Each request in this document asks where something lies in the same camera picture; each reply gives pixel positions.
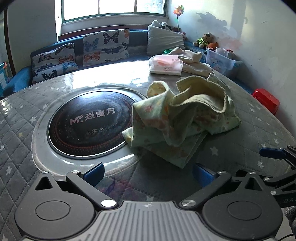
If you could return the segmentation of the green plastic bowl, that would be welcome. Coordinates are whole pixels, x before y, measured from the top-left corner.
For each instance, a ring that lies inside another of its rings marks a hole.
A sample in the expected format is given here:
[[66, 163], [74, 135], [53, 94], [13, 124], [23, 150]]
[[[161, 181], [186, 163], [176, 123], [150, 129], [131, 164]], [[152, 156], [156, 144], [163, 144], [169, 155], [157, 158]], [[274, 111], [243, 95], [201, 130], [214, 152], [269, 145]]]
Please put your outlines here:
[[164, 54], [170, 54], [170, 52], [172, 51], [173, 49], [166, 49], [165, 51], [164, 51]]

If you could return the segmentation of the right butterfly cushion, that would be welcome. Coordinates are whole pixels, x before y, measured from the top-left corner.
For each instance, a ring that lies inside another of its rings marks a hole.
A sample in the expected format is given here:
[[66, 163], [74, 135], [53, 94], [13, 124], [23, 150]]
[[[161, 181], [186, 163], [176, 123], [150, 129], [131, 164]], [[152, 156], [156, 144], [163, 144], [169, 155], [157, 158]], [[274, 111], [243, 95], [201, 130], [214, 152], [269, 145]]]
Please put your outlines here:
[[129, 29], [101, 31], [83, 36], [83, 66], [124, 60], [130, 56]]

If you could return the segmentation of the teddy bear toy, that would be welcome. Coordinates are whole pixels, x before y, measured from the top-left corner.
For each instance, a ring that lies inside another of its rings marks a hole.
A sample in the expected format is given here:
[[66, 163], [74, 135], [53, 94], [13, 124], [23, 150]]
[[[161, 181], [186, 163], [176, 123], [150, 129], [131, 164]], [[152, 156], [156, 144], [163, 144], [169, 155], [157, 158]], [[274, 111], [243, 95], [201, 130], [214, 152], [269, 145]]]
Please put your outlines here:
[[213, 42], [213, 39], [214, 38], [211, 33], [206, 33], [201, 38], [193, 42], [193, 45], [201, 49], [207, 49], [207, 48], [215, 49], [219, 47], [219, 45], [217, 42]]

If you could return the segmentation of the black induction cooktop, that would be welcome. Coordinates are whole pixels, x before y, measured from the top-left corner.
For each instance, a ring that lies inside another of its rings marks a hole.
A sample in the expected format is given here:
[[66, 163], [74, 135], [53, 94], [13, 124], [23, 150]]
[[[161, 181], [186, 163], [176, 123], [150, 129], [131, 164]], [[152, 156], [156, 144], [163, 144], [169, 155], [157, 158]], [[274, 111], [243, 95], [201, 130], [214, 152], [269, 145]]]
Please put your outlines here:
[[105, 156], [125, 145], [122, 132], [132, 126], [130, 96], [116, 90], [78, 95], [51, 117], [47, 139], [58, 154], [72, 159]]

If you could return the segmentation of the clear plastic storage box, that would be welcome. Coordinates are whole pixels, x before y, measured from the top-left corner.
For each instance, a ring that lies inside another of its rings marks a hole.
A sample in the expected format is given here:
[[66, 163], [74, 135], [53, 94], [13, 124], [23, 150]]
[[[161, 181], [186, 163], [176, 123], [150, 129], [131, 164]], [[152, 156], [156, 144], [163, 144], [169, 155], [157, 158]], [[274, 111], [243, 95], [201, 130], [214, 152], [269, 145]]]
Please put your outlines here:
[[235, 78], [240, 70], [242, 61], [233, 60], [216, 53], [210, 49], [206, 50], [206, 64], [228, 78]]

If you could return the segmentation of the window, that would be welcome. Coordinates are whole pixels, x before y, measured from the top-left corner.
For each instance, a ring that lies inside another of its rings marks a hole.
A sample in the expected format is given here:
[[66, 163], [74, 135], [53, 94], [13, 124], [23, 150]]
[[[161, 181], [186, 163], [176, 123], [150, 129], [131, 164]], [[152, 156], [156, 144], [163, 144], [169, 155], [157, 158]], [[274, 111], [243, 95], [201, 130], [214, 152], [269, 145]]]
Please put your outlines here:
[[97, 16], [137, 14], [165, 16], [165, 0], [82, 0], [62, 1], [62, 23], [82, 20]]

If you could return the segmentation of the red plastic stool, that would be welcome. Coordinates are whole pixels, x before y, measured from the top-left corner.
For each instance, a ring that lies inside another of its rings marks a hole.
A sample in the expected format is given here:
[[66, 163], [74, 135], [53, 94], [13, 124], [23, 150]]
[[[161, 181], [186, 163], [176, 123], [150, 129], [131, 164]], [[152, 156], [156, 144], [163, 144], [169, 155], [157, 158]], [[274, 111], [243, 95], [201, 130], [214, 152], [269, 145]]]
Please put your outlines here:
[[280, 101], [264, 88], [255, 89], [252, 96], [274, 115], [280, 107]]

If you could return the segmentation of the green striped baby jacket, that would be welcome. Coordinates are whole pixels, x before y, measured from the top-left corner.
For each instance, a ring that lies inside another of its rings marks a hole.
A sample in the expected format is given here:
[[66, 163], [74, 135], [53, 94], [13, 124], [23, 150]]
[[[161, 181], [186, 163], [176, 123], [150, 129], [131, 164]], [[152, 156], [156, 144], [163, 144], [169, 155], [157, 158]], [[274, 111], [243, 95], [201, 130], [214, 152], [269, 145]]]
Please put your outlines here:
[[132, 127], [122, 132], [132, 148], [143, 147], [184, 168], [205, 135], [240, 125], [229, 88], [215, 75], [189, 76], [176, 83], [174, 94], [163, 81], [154, 81], [147, 99], [132, 106]]

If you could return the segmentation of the pink tissue pack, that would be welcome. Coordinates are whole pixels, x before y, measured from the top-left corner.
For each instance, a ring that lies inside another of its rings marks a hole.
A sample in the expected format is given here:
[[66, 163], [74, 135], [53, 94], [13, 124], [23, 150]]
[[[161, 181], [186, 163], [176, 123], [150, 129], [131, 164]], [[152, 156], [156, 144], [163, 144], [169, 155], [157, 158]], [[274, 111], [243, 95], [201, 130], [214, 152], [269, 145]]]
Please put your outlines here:
[[181, 76], [182, 70], [183, 61], [177, 55], [156, 55], [149, 59], [151, 74]]

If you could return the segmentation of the quilted grey table cover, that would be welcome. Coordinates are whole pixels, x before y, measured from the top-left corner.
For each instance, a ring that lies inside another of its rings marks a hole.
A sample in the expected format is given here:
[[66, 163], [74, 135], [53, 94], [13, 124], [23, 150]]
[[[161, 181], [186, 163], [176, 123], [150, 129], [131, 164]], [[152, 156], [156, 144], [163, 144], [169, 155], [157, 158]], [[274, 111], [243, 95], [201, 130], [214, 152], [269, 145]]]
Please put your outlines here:
[[[200, 187], [192, 177], [196, 162], [214, 171], [252, 170], [280, 176], [290, 170], [285, 161], [261, 157], [261, 147], [295, 145], [285, 126], [242, 87], [217, 74], [231, 91], [239, 127], [207, 134], [194, 156], [180, 169], [145, 149], [121, 149], [102, 158], [105, 177], [98, 189], [116, 201], [181, 201]], [[17, 206], [41, 171], [60, 176], [88, 168], [95, 160], [73, 160], [55, 152], [47, 139], [52, 114], [81, 93], [115, 89], [140, 99], [152, 82], [167, 83], [177, 93], [177, 76], [151, 75], [146, 60], [89, 68], [34, 84], [1, 101], [1, 240], [19, 240], [14, 221]]]

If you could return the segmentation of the left butterfly cushion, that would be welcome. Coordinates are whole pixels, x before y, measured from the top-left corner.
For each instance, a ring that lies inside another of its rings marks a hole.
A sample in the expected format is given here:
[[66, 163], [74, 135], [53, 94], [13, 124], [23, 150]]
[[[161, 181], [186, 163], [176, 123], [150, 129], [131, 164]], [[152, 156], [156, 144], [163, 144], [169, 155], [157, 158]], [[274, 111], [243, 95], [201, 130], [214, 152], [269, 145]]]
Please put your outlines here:
[[42, 82], [78, 70], [74, 43], [32, 57], [32, 83]]

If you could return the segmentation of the blue sofa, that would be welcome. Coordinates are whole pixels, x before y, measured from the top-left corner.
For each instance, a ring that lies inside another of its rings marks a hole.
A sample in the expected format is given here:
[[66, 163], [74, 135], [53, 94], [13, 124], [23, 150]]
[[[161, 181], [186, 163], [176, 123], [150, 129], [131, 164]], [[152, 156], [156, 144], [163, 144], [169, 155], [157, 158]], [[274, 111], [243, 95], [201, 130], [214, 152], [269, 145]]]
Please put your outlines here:
[[[123, 61], [140, 61], [140, 60], [148, 60], [149, 56], [147, 56], [147, 30], [130, 30], [129, 31], [129, 57], [124, 59]], [[42, 53], [48, 53], [51, 50], [56, 48], [60, 48], [62, 45], [73, 43], [75, 47], [75, 62], [78, 65], [79, 69], [84, 69], [82, 65], [83, 58], [83, 36], [77, 36], [70, 39], [65, 39], [59, 42], [56, 42], [52, 45], [46, 46], [44, 48], [38, 49], [31, 53], [30, 57], [39, 56]], [[29, 87], [33, 83], [33, 76], [36, 74], [36, 71], [32, 70], [32, 66], [26, 66], [21, 69], [8, 83], [8, 85], [4, 88], [1, 97], [7, 97], [13, 93], [16, 93], [24, 88]]]

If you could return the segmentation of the butterfly cushion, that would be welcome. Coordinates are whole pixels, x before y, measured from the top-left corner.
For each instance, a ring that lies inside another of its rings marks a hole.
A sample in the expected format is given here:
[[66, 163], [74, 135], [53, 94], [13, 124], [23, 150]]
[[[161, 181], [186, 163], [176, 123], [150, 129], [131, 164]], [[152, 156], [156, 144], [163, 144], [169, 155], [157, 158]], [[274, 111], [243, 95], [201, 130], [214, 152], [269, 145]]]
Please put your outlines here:
[[83, 66], [124, 60], [130, 56], [129, 29], [101, 31], [83, 36]]
[[74, 43], [32, 57], [32, 83], [42, 82], [78, 70]]

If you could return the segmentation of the beige crumpled garment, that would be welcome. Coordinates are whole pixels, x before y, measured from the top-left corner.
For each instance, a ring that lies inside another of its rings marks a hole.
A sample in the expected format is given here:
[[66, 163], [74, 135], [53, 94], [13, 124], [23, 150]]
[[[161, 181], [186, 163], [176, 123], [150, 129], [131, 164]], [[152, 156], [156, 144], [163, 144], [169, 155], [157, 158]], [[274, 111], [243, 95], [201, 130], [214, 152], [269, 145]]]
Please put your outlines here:
[[176, 47], [169, 55], [176, 55], [183, 62], [182, 72], [202, 76], [204, 78], [208, 78], [208, 76], [213, 73], [210, 65], [200, 62], [203, 55], [201, 52], [195, 53]]

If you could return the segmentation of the grey pillow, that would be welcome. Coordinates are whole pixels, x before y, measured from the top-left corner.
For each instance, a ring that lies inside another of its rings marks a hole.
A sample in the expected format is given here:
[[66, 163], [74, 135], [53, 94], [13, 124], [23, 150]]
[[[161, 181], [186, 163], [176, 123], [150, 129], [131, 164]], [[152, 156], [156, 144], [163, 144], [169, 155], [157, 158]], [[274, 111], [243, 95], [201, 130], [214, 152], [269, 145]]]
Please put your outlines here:
[[184, 49], [184, 40], [180, 33], [148, 26], [147, 30], [147, 55], [162, 54], [167, 49], [179, 47]]

